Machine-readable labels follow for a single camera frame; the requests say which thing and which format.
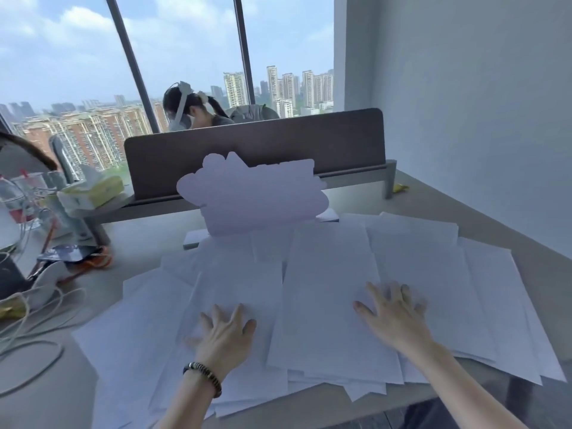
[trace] desk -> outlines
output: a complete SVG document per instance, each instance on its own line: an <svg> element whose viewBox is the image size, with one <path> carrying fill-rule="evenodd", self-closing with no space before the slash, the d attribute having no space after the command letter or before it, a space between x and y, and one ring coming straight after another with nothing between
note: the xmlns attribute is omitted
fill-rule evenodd
<svg viewBox="0 0 572 429"><path fill-rule="evenodd" d="M572 290L569 285L572 260L404 173L398 172L396 180L409 185L410 192L383 200L382 182L342 187L327 191L330 205L338 213L378 214L387 211L453 221L459 224L461 236L512 249L556 354L561 361L572 359L572 337L569 334L572 325ZM90 306L97 312L121 298L121 285L125 279L158 266L164 253L181 249L185 233L204 227L204 221L198 211L187 211L105 226L113 242L114 266L108 271L94 271L78 281L88 288ZM34 253L30 256L28 263L33 260ZM0 399L0 427L90 427L96 374L68 332L59 331L46 335L46 338L61 341L66 346L61 360L31 385ZM7 370L21 371L33 358L38 358L38 355L23 354L0 364L0 379ZM461 363L480 383L508 378L508 375L474 361ZM431 387L411 384L389 386L387 391L387 396L370 394L352 404L341 387L320 385L229 418L210 418L203 427L316 429L434 396ZM32 404L34 412L28 411Z"/></svg>

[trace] brown desk partition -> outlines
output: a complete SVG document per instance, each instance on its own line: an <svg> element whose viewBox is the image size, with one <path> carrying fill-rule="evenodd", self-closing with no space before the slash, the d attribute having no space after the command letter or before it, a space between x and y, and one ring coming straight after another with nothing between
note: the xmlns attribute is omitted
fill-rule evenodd
<svg viewBox="0 0 572 429"><path fill-rule="evenodd" d="M136 200L176 195L209 153L234 151L250 167L311 158L314 173L386 163L378 108L191 129L125 140Z"/></svg>

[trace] blue sky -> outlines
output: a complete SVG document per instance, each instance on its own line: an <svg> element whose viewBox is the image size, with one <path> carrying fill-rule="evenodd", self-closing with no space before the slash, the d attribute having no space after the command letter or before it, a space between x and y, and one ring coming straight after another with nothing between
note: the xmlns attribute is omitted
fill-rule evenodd
<svg viewBox="0 0 572 429"><path fill-rule="evenodd" d="M152 97L242 71L232 0L117 0ZM333 0L243 0L254 85L333 68ZM105 0L0 0L0 103L137 99Z"/></svg>

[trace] glass window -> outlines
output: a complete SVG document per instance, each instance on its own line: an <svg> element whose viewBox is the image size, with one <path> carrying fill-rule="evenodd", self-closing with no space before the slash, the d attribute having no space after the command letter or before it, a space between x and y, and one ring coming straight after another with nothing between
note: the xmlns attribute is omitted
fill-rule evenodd
<svg viewBox="0 0 572 429"><path fill-rule="evenodd" d="M333 111L333 0L242 0L256 103Z"/></svg>
<svg viewBox="0 0 572 429"><path fill-rule="evenodd" d="M248 103L233 0L117 3L162 132L169 125L163 94L180 80L225 110Z"/></svg>
<svg viewBox="0 0 572 429"><path fill-rule="evenodd" d="M127 137L151 129L105 0L0 0L0 113L48 155L129 178Z"/></svg>

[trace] tissue box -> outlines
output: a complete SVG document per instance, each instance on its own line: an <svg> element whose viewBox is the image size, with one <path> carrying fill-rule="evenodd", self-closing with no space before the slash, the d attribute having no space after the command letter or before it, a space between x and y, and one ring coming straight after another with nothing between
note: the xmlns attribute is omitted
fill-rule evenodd
<svg viewBox="0 0 572 429"><path fill-rule="evenodd" d="M71 184L58 191L63 207L73 209L96 209L124 190L119 176L110 176L97 181L93 186L85 181Z"/></svg>

